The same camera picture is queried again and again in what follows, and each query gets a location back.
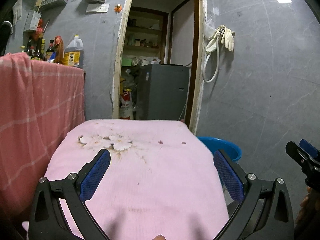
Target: gray refrigerator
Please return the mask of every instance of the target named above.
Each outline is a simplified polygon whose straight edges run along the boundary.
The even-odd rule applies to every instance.
[[[184,118],[188,85],[188,67],[162,64],[141,66],[136,119],[178,121]]]

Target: blue gripper pad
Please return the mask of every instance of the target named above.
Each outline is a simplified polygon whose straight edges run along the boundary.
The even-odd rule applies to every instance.
[[[243,185],[220,151],[213,154],[213,163],[231,198],[241,203],[244,199]]]
[[[81,183],[79,197],[83,203],[92,198],[110,162],[110,153],[105,150]]]
[[[308,143],[305,139],[302,139],[299,143],[299,146],[312,158],[318,157],[318,150]]]

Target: door frame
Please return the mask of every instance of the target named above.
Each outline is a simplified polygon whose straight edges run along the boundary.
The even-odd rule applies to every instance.
[[[203,93],[203,80],[201,76],[202,65],[204,62],[204,22],[206,18],[207,4],[206,0],[195,1],[195,23],[193,35],[193,53],[191,64],[191,75],[189,85],[189,95],[186,107],[185,124],[188,126],[192,133],[196,133],[196,128],[199,120],[202,93]],[[127,28],[129,12],[132,0],[125,0],[123,12],[121,16],[118,44],[116,48],[116,60],[113,73],[112,82],[112,102],[113,102],[113,115],[112,118],[119,119],[119,102],[120,102],[120,77],[121,77],[121,60],[123,55],[124,37]]]

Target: metal screw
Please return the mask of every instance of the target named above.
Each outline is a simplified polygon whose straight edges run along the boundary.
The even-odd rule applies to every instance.
[[[248,174],[248,178],[251,180],[255,180],[257,177],[253,173]]]
[[[39,182],[40,182],[40,183],[44,183],[46,179],[47,179],[46,177],[41,177],[41,178],[39,179]]]
[[[75,173],[70,173],[68,179],[74,179],[77,175]]]
[[[284,184],[284,180],[281,179],[281,178],[278,178],[277,181],[278,181],[278,183],[280,183],[280,184]]]

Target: wooden shelf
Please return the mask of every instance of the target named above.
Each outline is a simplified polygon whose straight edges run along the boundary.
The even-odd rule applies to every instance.
[[[141,46],[133,46],[133,45],[125,45],[124,49],[130,49],[130,50],[138,50],[138,51],[144,51],[144,52],[159,52],[159,48],[148,48],[148,47],[141,47]]]
[[[147,34],[162,35],[162,31],[143,28],[143,27],[129,27],[128,26],[127,31],[134,32],[134,33],[147,33]]]

